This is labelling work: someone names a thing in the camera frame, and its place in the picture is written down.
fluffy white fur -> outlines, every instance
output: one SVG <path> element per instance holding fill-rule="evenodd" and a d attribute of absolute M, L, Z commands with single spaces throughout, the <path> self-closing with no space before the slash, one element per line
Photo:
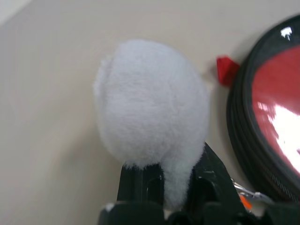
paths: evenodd
<path fill-rule="evenodd" d="M 107 150 L 128 166 L 160 163 L 165 207 L 182 206 L 209 124 L 209 95 L 191 63 L 163 44 L 130 40 L 102 62 L 94 95 Z"/>

beige table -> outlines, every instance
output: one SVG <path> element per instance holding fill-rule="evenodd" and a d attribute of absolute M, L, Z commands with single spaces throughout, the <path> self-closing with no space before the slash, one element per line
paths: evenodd
<path fill-rule="evenodd" d="M 208 144 L 249 187 L 225 124 L 217 55 L 241 61 L 299 0 L 34 0 L 0 27 L 0 224 L 94 225 L 121 165 L 98 137 L 92 82 L 117 44 L 146 38 L 189 58 L 212 95 Z"/>

red circular lid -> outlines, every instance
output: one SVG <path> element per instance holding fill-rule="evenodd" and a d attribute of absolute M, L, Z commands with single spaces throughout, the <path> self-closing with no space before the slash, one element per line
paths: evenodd
<path fill-rule="evenodd" d="M 300 176 L 300 46 L 259 67 L 252 83 L 252 107 L 269 145 Z"/>

red tab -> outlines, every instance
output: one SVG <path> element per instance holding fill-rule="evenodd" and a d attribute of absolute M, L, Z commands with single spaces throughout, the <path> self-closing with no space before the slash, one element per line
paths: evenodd
<path fill-rule="evenodd" d="M 240 66 L 228 56 L 217 58 L 217 76 L 219 82 L 226 87 L 231 87 Z"/>

